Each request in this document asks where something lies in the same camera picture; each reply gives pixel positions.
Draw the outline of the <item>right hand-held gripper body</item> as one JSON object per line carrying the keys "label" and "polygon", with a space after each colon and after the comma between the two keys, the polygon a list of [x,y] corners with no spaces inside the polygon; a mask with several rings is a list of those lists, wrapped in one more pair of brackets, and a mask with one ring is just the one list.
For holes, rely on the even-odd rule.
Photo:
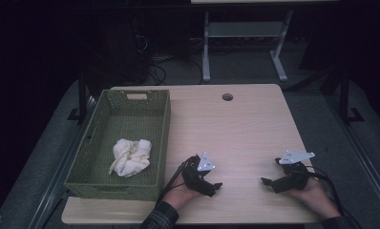
{"label": "right hand-held gripper body", "polygon": [[285,173],[285,177],[276,180],[276,183],[285,185],[285,191],[291,189],[304,189],[309,177],[308,170],[303,160],[314,157],[314,153],[297,152],[287,150],[281,158],[276,158]]}

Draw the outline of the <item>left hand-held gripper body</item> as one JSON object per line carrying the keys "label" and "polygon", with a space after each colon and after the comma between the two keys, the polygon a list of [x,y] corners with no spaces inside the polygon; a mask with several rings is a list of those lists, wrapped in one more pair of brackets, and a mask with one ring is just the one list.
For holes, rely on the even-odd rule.
{"label": "left hand-held gripper body", "polygon": [[195,155],[189,157],[184,162],[184,167],[181,171],[185,185],[194,191],[207,196],[209,189],[209,182],[204,177],[214,170],[216,166],[210,159],[207,153],[203,153],[201,156]]}

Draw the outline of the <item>white cloth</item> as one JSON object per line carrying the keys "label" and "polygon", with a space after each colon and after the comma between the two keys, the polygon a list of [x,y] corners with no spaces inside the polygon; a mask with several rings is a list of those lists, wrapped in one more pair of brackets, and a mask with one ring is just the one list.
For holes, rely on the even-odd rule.
{"label": "white cloth", "polygon": [[152,143],[146,139],[132,141],[120,139],[113,148],[115,160],[111,163],[108,174],[116,173],[119,177],[131,177],[150,165]]}

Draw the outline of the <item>white metal table frame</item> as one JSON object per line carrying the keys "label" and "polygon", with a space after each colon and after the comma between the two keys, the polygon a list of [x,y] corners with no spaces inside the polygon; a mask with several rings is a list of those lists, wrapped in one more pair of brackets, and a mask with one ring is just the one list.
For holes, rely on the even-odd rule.
{"label": "white metal table frame", "polygon": [[202,80],[211,80],[209,61],[210,38],[277,38],[277,46],[269,52],[279,79],[287,81],[285,69],[280,59],[282,47],[288,32],[293,11],[289,10],[283,21],[269,22],[213,22],[207,11],[203,24]]}

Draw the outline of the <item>person's right hand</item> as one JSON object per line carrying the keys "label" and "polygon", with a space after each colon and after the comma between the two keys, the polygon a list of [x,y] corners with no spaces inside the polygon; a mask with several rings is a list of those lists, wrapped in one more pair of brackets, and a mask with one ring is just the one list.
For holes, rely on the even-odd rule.
{"label": "person's right hand", "polygon": [[311,177],[303,190],[292,189],[285,191],[285,195],[298,199],[322,219],[341,217],[341,213],[327,196],[323,185],[316,178]]}

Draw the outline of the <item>dark box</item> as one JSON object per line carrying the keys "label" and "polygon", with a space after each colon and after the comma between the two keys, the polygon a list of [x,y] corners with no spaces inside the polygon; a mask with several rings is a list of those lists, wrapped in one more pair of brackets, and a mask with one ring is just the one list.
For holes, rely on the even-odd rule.
{"label": "dark box", "polygon": [[92,58],[88,70],[94,87],[136,86],[146,80],[148,64],[138,50],[130,17],[99,17],[82,43]]}

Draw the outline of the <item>person's left hand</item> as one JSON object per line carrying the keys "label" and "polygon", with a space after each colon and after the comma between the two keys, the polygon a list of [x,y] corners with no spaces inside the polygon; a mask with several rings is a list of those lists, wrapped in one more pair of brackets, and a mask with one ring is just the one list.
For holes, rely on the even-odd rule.
{"label": "person's left hand", "polygon": [[171,205],[175,210],[179,210],[184,207],[189,201],[194,198],[201,197],[201,193],[189,189],[185,184],[182,175],[173,182],[173,188],[171,188],[163,197],[163,201]]}

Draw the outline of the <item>green woven basket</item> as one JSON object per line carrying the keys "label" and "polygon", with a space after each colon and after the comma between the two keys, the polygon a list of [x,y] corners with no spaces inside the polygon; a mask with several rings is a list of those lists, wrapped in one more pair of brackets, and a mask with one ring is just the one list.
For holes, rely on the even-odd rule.
{"label": "green woven basket", "polygon": [[[167,90],[106,90],[77,149],[65,186],[79,198],[155,201],[164,186],[170,127]],[[150,165],[132,177],[109,168],[120,139],[152,143]]]}

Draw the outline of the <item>aluminium frame rail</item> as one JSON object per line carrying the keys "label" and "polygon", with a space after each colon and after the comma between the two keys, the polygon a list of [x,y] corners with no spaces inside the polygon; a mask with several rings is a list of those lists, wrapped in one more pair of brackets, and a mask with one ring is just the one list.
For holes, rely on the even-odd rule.
{"label": "aluminium frame rail", "polygon": [[86,108],[87,112],[86,116],[74,128],[72,138],[69,141],[66,150],[61,155],[60,162],[58,163],[51,181],[39,201],[38,207],[33,214],[28,229],[43,229],[52,214],[57,209],[57,206],[63,201],[64,196],[68,195],[67,189],[64,187],[64,181],[66,180],[66,176],[71,168],[79,142],[82,139],[88,125],[89,118],[93,114],[95,104],[95,99],[92,96],[89,96],[84,103],[84,108]]}
{"label": "aluminium frame rail", "polygon": [[336,101],[331,96],[325,96],[325,101],[329,106],[331,112],[335,115],[336,120],[339,125],[342,127],[343,132],[348,138],[350,145],[353,148],[355,157],[357,158],[359,164],[361,165],[370,185],[375,191],[379,201],[380,201],[380,175],[377,172],[372,161],[368,157],[364,146],[359,141],[356,133],[351,129],[351,123],[346,121],[341,115]]}

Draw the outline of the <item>black metal post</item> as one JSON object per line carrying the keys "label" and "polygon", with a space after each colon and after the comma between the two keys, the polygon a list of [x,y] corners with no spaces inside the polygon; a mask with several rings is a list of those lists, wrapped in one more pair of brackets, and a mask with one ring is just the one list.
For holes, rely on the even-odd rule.
{"label": "black metal post", "polygon": [[361,116],[356,108],[351,108],[348,105],[349,98],[349,77],[348,71],[345,66],[340,68],[340,90],[339,90],[339,116],[342,118],[346,125],[351,122],[363,122],[364,118]]}
{"label": "black metal post", "polygon": [[81,71],[77,80],[78,86],[78,107],[73,108],[68,116],[68,120],[74,120],[82,124],[87,115],[87,91],[85,83],[85,73]]}

